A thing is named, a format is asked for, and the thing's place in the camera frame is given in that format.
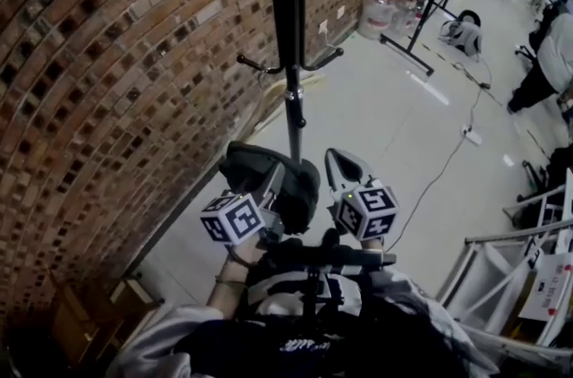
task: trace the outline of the black pants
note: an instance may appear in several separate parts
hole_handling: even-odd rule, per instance
[[[534,60],[534,67],[526,75],[519,88],[515,90],[508,107],[511,112],[518,112],[523,108],[531,107],[539,101],[543,101],[545,98],[549,98],[556,92],[545,78],[539,62]]]

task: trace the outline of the tiled floor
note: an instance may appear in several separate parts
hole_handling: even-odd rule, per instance
[[[492,95],[483,93],[475,109],[474,128],[483,139],[482,146],[464,142],[392,251],[398,267],[430,293],[439,289],[466,236],[510,228],[501,207],[515,201],[518,193],[529,191],[521,161],[546,164],[533,138],[547,154],[568,142],[553,101],[519,116],[510,116],[505,109],[511,90],[526,73],[524,63],[513,53],[533,28],[533,17],[523,1],[449,2],[453,13],[471,8],[480,14],[483,58],[492,69],[493,80]],[[325,209],[331,199],[323,166],[328,147],[363,158],[383,183],[391,185],[401,206],[398,223],[387,238],[387,243],[393,243],[419,195],[458,144],[478,88],[451,63],[461,62],[480,82],[489,79],[483,64],[437,40],[436,33],[445,21],[441,11],[434,14],[415,47],[416,54],[435,67],[429,80],[390,47],[355,34],[342,46],[345,55],[322,71],[327,79],[306,93],[304,156],[317,165],[323,179],[319,208],[304,235],[307,243],[318,243],[331,226]],[[430,87],[424,87],[426,81]],[[285,116],[254,142],[287,153]],[[504,157],[515,165],[508,166]],[[203,304],[209,296],[225,250],[210,241],[198,213],[225,186],[223,177],[217,175],[138,269],[143,284],[167,300],[166,310],[181,303]]]

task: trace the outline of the plastic bottle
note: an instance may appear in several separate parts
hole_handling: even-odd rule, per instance
[[[407,0],[396,1],[396,11],[392,15],[392,32],[399,38],[408,34],[415,26],[415,3]]]
[[[358,33],[367,39],[378,39],[390,26],[394,11],[393,0],[363,0]]]
[[[422,18],[423,8],[426,5],[426,0],[415,0],[415,16],[416,18]]]

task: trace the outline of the power strip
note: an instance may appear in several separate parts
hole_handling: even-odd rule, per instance
[[[477,147],[482,145],[482,136],[476,133],[473,128],[470,128],[469,125],[462,126],[462,134]]]

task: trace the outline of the black tripod base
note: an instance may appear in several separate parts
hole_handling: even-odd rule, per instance
[[[434,73],[434,69],[432,67],[430,67],[427,63],[422,61],[418,56],[414,55],[410,49],[402,47],[395,40],[389,38],[385,34],[380,34],[380,43],[382,45],[388,43],[391,46],[398,49],[400,52],[406,54],[406,56],[408,58],[412,59],[415,63],[417,63],[419,66],[421,66],[423,69],[425,69],[426,75],[428,77],[430,77]]]

